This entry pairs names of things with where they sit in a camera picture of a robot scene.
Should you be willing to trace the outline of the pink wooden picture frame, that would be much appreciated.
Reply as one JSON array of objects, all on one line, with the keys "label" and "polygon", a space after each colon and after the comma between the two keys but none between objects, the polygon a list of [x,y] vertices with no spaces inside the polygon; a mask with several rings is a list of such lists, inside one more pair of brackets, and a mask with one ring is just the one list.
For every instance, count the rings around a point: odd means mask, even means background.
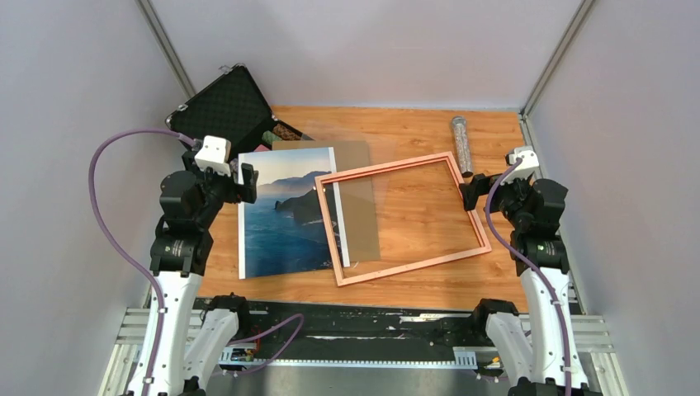
[{"label": "pink wooden picture frame", "polygon": [[357,178],[371,177],[377,174],[385,172],[398,171],[410,167],[418,167],[423,165],[428,165],[432,163],[445,163],[451,174],[452,180],[455,186],[460,186],[464,183],[464,178],[459,172],[459,168],[451,152],[434,153],[414,158],[407,158],[402,160],[397,160],[388,163],[382,163],[377,165],[371,165],[367,167],[354,168],[347,171],[334,172],[315,178],[315,189],[318,195],[319,207],[322,215],[322,220],[324,223],[324,229],[326,232],[326,237],[329,245],[329,251],[331,256],[331,261],[333,264],[333,274],[335,276],[336,284],[339,287],[355,285],[358,283],[363,283],[367,281],[374,281],[380,278],[385,278],[388,276],[395,276],[403,274],[410,271],[417,271],[431,266],[437,266],[448,262],[454,262],[461,259],[467,259],[471,257],[477,257],[492,251],[490,241],[488,239],[485,228],[480,220],[480,217],[476,210],[468,210],[466,213],[470,219],[472,228],[475,232],[478,247],[468,249],[461,252],[455,252],[447,254],[440,257],[430,258],[427,260],[422,260],[420,262],[413,262],[405,264],[402,266],[395,266],[388,269],[383,269],[379,271],[368,272],[358,276],[346,277],[343,273],[343,264],[338,252],[338,245],[336,243],[333,227],[331,223],[331,217],[328,208],[328,200],[325,196],[324,186],[331,183],[340,183]]}]

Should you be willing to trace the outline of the clear acrylic sheet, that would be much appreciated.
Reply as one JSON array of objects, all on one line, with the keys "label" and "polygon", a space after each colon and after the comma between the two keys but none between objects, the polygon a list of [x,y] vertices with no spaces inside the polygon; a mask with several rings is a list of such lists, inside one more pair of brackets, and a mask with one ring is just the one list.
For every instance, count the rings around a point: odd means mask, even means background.
[{"label": "clear acrylic sheet", "polygon": [[[416,158],[437,153],[435,144],[423,135],[423,130],[412,124],[403,114],[335,114],[324,108],[319,114],[288,117],[290,123],[321,143],[331,141],[360,141],[368,147],[369,165]],[[359,205],[374,204],[375,222],[381,232],[407,230],[429,222],[439,206],[434,187],[449,185],[451,179],[441,164],[385,172],[339,183],[347,190],[355,184],[371,184],[372,199],[361,198],[353,192]]]}]

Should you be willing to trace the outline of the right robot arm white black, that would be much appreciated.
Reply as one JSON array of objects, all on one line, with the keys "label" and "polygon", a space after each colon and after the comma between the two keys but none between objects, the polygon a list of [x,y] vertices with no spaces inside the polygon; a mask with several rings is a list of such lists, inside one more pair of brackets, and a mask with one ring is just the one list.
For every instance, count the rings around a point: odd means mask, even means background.
[{"label": "right robot arm white black", "polygon": [[525,292],[529,328],[510,301],[482,299],[469,319],[476,341],[493,344],[511,395],[595,395],[575,345],[569,307],[570,264],[558,235],[568,190],[550,179],[473,176],[459,186],[464,206],[488,199],[485,212],[512,225],[505,244]]}]

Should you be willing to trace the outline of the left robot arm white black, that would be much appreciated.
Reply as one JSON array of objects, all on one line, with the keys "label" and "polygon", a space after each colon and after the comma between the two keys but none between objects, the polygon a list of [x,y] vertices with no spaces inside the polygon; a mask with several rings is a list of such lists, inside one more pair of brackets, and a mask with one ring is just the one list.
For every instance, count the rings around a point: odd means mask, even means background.
[{"label": "left robot arm white black", "polygon": [[163,214],[150,248],[148,273],[154,278],[142,352],[126,395],[203,395],[231,339],[253,330],[248,302],[235,294],[216,296],[205,309],[202,329],[188,340],[193,305],[213,246],[210,227],[226,203],[257,199],[258,171],[242,163],[218,174],[199,168],[194,153],[182,157],[185,169],[160,183]]}]

